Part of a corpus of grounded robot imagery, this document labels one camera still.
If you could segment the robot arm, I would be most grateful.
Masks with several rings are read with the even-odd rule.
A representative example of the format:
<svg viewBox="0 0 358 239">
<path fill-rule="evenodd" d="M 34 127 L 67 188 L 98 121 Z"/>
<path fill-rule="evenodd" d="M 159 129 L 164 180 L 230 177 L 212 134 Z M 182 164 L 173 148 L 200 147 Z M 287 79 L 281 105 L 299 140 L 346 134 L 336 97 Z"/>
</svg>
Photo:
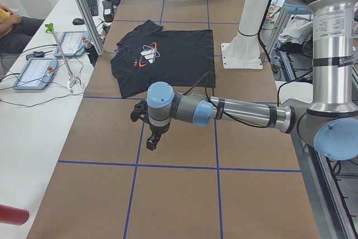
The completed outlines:
<svg viewBox="0 0 358 239">
<path fill-rule="evenodd" d="M 357 156 L 357 105 L 352 101 L 354 5 L 357 0 L 287 0 L 313 14 L 312 84 L 298 81 L 280 88 L 295 97 L 265 105 L 178 93 L 165 82 L 152 84 L 144 103 L 151 130 L 146 147 L 154 150 L 173 119 L 207 126 L 211 119 L 232 120 L 255 128 L 294 133 L 318 153 L 333 160 Z"/>
</svg>

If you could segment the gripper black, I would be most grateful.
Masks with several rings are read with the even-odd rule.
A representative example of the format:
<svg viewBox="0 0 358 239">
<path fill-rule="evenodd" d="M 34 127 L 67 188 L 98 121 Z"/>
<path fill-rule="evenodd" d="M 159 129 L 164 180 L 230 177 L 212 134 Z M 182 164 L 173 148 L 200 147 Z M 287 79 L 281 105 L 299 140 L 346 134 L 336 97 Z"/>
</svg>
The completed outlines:
<svg viewBox="0 0 358 239">
<path fill-rule="evenodd" d="M 157 148 L 157 143 L 159 142 L 161 135 L 169 130 L 170 118 L 156 120 L 149 117 L 148 119 L 152 135 L 146 141 L 146 148 L 150 151 L 154 151 Z"/>
</svg>

